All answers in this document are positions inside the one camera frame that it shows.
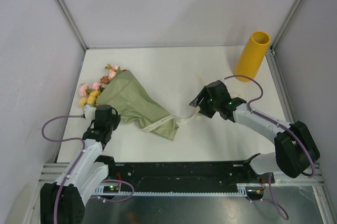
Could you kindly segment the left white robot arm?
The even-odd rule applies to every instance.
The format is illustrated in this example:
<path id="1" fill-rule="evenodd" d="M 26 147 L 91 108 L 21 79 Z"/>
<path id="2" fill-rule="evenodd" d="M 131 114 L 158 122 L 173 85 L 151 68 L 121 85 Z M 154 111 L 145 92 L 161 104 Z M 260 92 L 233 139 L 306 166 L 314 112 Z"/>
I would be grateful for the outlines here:
<path id="1" fill-rule="evenodd" d="M 40 190 L 41 223 L 82 223 L 85 206 L 98 185 L 116 177 L 114 158 L 102 154 L 113 131 L 121 121 L 110 105 L 86 105 L 85 119 L 91 123 L 83 136 L 78 153 L 65 171 Z"/>

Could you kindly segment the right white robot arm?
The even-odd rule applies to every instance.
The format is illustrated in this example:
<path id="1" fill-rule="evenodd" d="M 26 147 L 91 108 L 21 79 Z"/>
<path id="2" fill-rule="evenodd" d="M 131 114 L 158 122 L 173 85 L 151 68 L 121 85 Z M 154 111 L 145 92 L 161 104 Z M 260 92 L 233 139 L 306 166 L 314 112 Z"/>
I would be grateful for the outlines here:
<path id="1" fill-rule="evenodd" d="M 202 88 L 190 102 L 199 114 L 212 118 L 219 113 L 222 119 L 244 125 L 264 136 L 274 145 L 274 152 L 256 154 L 244 167 L 243 177 L 256 182 L 262 174 L 281 171 L 290 178 L 303 174 L 314 176 L 314 164 L 320 152 L 307 125 L 301 121 L 290 123 L 262 113 L 240 97 L 231 97 L 226 85 L 217 80 Z"/>

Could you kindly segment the cream printed ribbon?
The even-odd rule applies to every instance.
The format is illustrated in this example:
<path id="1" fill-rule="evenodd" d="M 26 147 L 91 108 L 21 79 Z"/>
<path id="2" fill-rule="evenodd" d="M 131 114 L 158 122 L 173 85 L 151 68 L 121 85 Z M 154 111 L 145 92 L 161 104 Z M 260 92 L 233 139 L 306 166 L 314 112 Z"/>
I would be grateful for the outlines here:
<path id="1" fill-rule="evenodd" d="M 194 75 L 195 78 L 198 79 L 199 84 L 203 87 L 205 85 L 205 82 L 202 79 L 201 75 L 199 75 L 196 72 L 193 72 L 193 75 Z M 146 132 L 146 133 L 151 132 L 154 129 L 157 129 L 158 127 L 160 127 L 161 125 L 163 125 L 164 123 L 166 123 L 167 121 L 170 121 L 170 120 L 175 120 L 175 123 L 178 124 L 178 125 L 184 124 L 192 118 L 196 118 L 198 116 L 201 116 L 200 110 L 201 110 L 201 108 L 199 106 L 195 107 L 194 113 L 192 114 L 192 116 L 190 116 L 188 118 L 180 118 L 178 116 L 168 115 L 168 116 L 150 124 L 149 126 L 142 128 L 141 130 L 143 132 Z"/>

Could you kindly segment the green and peach wrapping paper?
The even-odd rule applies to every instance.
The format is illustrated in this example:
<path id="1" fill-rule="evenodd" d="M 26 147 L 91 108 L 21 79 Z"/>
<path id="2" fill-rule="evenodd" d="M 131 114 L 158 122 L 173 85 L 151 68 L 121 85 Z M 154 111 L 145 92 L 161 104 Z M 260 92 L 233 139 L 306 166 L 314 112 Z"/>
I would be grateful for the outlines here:
<path id="1" fill-rule="evenodd" d="M 100 105 L 115 108 L 125 123 L 135 123 L 140 129 L 171 115 L 154 101 L 131 71 L 127 70 L 114 78 L 99 96 Z M 179 126 L 170 120 L 154 129 L 154 133 L 168 140 L 174 140 Z"/>

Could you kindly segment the artificial flower bouquet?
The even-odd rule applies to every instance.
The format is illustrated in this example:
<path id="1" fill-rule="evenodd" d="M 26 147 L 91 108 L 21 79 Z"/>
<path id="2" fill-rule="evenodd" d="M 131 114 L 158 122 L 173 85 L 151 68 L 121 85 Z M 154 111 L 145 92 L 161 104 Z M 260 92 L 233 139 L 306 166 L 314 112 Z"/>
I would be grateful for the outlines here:
<path id="1" fill-rule="evenodd" d="M 104 68 L 106 74 L 102 76 L 98 81 L 94 83 L 82 83 L 79 88 L 79 96 L 80 100 L 78 102 L 78 106 L 82 109 L 85 108 L 86 105 L 90 105 L 93 107 L 97 107 L 100 104 L 97 102 L 99 96 L 102 92 L 107 88 L 108 84 L 116 78 L 119 74 L 127 71 L 127 69 L 122 69 L 120 66 L 112 66 L 111 64 L 107 64 Z"/>

